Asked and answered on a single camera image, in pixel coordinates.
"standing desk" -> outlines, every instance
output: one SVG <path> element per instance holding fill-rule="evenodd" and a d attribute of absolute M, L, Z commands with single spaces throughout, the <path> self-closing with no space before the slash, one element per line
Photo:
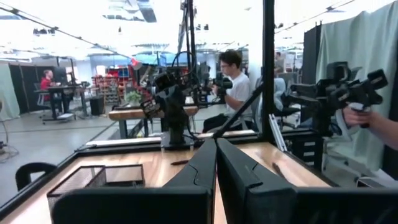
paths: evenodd
<path fill-rule="evenodd" d="M 191 97 L 187 97 L 185 103 L 192 103 L 193 100 Z M 188 116 L 194 116 L 198 112 L 197 106 L 184 106 L 185 112 Z M 131 110 L 114 110 L 108 113 L 108 117 L 113 121 L 119 122 L 119 132 L 120 139 L 127 139 L 127 120 L 131 119 L 146 119 L 144 111 L 142 109 L 131 109 Z M 154 118 L 160 118 L 160 122 L 162 123 L 162 119 L 164 118 L 163 111 L 157 113 Z M 148 122 L 144 122 L 145 130 L 148 130 Z"/>
<path fill-rule="evenodd" d="M 227 132 L 226 135 L 237 135 L 240 131 Z M 160 138 L 142 138 L 142 139 L 122 139 L 110 141 L 112 144 L 121 143 L 137 143 L 140 141 L 158 142 Z M 92 141 L 87 144 L 96 144 L 97 146 L 105 145 L 106 141 Z M 237 145 L 243 152 L 258 161 L 267 169 L 272 170 L 272 163 L 276 163 L 280 167 L 280 171 L 285 178 L 292 184 L 300 187 L 331 187 L 328 180 L 316 171 L 312 171 L 307 166 L 300 162 L 294 156 L 283 153 L 275 146 L 268 142 L 250 143 Z M 40 223 L 51 224 L 49 205 L 46 194 L 49 190 L 60 183 L 64 178 L 71 174 L 80 166 L 89 165 L 128 165 L 128 164 L 142 164 L 144 168 L 144 177 L 146 186 L 161 187 L 169 181 L 176 173 L 178 173 L 184 165 L 171 166 L 171 162 L 190 159 L 195 151 L 178 151 L 178 152 L 142 152 L 142 153 L 128 153 L 121 154 L 114 150 L 109 150 L 106 155 L 100 156 L 74 156 L 69 158 L 68 163 L 60 164 L 55 171 L 56 175 L 53 177 L 44 177 L 47 179 L 42 187 L 36 192 L 29 194 L 29 197 L 22 205 L 14 209 L 5 219 L 0 221 L 0 224 L 26 224 L 26 223 Z M 220 188 L 216 183 L 215 195 L 215 224 L 226 224 L 223 202 L 221 199 Z"/>

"black chair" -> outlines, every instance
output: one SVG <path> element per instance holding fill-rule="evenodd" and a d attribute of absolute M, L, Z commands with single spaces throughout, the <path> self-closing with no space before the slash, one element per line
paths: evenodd
<path fill-rule="evenodd" d="M 32 174 L 44 172 L 44 174 L 40 176 L 43 177 L 54 171 L 56 168 L 57 166 L 45 162 L 31 162 L 21 166 L 15 173 L 18 191 L 22 190 L 32 182 Z"/>
<path fill-rule="evenodd" d="M 282 130 L 284 126 L 287 126 L 287 127 L 290 127 L 290 128 L 296 128 L 294 124 L 290 124 L 288 122 L 285 122 L 284 119 L 287 118 L 290 115 L 293 115 L 293 114 L 299 112 L 301 109 L 300 108 L 290 107 L 290 102 L 287 100 L 287 97 L 286 97 L 285 93 L 282 94 L 280 96 L 280 98 L 281 98 L 281 101 L 282 101 L 282 104 L 283 104 L 284 107 L 283 107 L 282 110 L 278 110 L 278 109 L 275 108 L 275 113 L 274 113 L 274 116 L 276 118 L 280 118 L 280 121 L 279 121 L 280 130 Z"/>

